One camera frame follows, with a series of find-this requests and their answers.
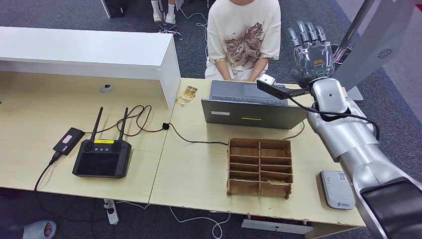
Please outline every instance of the silver robotic arm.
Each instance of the silver robotic arm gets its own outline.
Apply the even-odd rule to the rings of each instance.
[[[258,80],[258,88],[279,99],[311,94],[315,102],[308,109],[308,122],[334,162],[340,163],[353,189],[356,208],[373,237],[422,238],[422,184],[385,156],[378,147],[374,125],[363,120],[365,114],[344,96],[339,81],[330,78],[334,72],[332,52],[322,28],[317,26],[315,32],[310,23],[307,28],[302,22],[298,25],[302,40],[309,41],[300,44],[289,28],[296,62],[292,75],[302,89],[278,88],[274,80]],[[309,36],[303,35],[303,29]],[[317,74],[320,69],[326,72],[323,77]]]

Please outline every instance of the sneaker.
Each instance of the sneaker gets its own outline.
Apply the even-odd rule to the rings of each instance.
[[[154,12],[153,16],[155,23],[161,23],[161,14],[159,12]]]
[[[168,13],[166,16],[166,23],[176,25],[176,15]]]

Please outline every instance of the wooden organizer box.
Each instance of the wooden organizer box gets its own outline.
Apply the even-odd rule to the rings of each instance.
[[[293,170],[290,141],[231,138],[228,144],[227,195],[289,198]]]

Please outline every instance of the white cable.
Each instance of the white cable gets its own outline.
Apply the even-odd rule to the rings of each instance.
[[[189,18],[193,17],[194,15],[201,15],[202,18],[204,18],[205,24],[202,24],[202,23],[197,22],[197,23],[195,23],[195,26],[204,27],[204,39],[205,39],[205,43],[208,44],[208,41],[207,41],[207,25],[208,25],[208,20],[205,18],[205,16],[202,13],[200,13],[200,12],[195,12],[195,13],[192,13],[192,15],[190,15],[190,16],[186,16],[185,12],[182,10],[182,7],[181,6],[177,6],[177,1],[175,2],[175,5],[176,5],[176,9],[178,8],[183,13],[183,16],[185,16],[186,19],[189,19]],[[206,57],[208,57],[207,49],[208,49],[207,48],[207,45],[205,45],[205,56]]]
[[[139,205],[139,204],[136,204],[136,203],[131,203],[131,202],[128,202],[128,201],[116,201],[116,203],[127,203],[127,204],[131,204],[131,205],[134,205],[134,206],[137,206],[137,207],[140,207],[140,208],[142,208],[142,209],[146,209],[150,204],[147,204],[147,205],[145,205],[145,207],[143,207],[143,206],[141,206],[141,205]]]
[[[139,205],[139,204],[136,204],[136,203],[131,203],[131,202],[128,202],[128,201],[116,201],[116,203],[127,203],[127,204],[131,204],[131,205],[134,205],[134,206],[137,206],[137,207],[140,207],[140,208],[142,208],[142,209],[146,209],[150,204],[147,204],[147,205],[145,205],[145,207],[143,207],[143,206],[141,206],[141,205]],[[174,218],[177,220],[177,222],[179,222],[179,223],[185,223],[185,222],[188,222],[188,221],[192,221],[192,220],[196,220],[196,219],[207,219],[207,220],[210,220],[210,221],[212,221],[212,222],[214,222],[215,223],[215,225],[214,225],[214,227],[212,227],[212,236],[215,238],[215,239],[221,239],[222,237],[223,237],[223,229],[221,228],[221,224],[224,224],[224,223],[226,223],[226,222],[228,222],[229,220],[230,220],[230,213],[228,214],[228,218],[227,218],[227,220],[225,220],[225,221],[222,221],[222,222],[217,222],[216,220],[214,220],[214,219],[211,219],[211,218],[207,218],[207,217],[196,217],[196,218],[190,218],[190,219],[186,219],[186,220],[183,220],[183,221],[180,221],[177,217],[176,217],[176,214],[174,214],[174,212],[173,212],[173,209],[171,208],[171,207],[169,207],[170,208],[170,211],[171,211],[171,213],[173,214],[173,216],[174,216]],[[214,234],[214,229],[215,229],[215,227],[218,227],[219,229],[220,229],[220,236],[219,237],[217,237],[215,234]]]
[[[221,228],[221,224],[224,224],[224,223],[226,223],[226,222],[228,222],[229,220],[230,220],[230,213],[228,214],[228,218],[227,218],[227,220],[225,220],[225,221],[223,221],[223,222],[217,222],[216,220],[214,220],[214,219],[211,219],[211,218],[207,218],[207,217],[196,217],[196,218],[190,218],[190,219],[186,219],[186,220],[183,220],[183,221],[180,221],[177,217],[176,217],[176,215],[174,214],[174,212],[173,212],[173,209],[171,208],[171,207],[169,207],[170,208],[170,211],[171,211],[171,213],[173,214],[173,216],[174,216],[174,218],[177,220],[177,222],[179,222],[179,223],[185,223],[185,222],[188,222],[188,221],[192,221],[192,220],[196,220],[196,219],[207,219],[207,220],[210,220],[210,221],[212,221],[212,222],[214,222],[215,223],[215,225],[214,225],[214,227],[212,228],[212,236],[215,238],[215,239],[221,239],[222,237],[223,237],[223,229]],[[220,234],[220,236],[219,237],[217,237],[215,234],[214,234],[214,229],[215,229],[215,227],[218,227],[219,229],[220,229],[220,232],[221,232],[221,234]]]

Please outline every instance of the white t-shirt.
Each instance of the white t-shirt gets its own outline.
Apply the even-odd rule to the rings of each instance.
[[[244,71],[260,58],[278,60],[281,14],[278,0],[255,0],[244,6],[216,0],[208,16],[209,62],[226,59],[229,69]]]

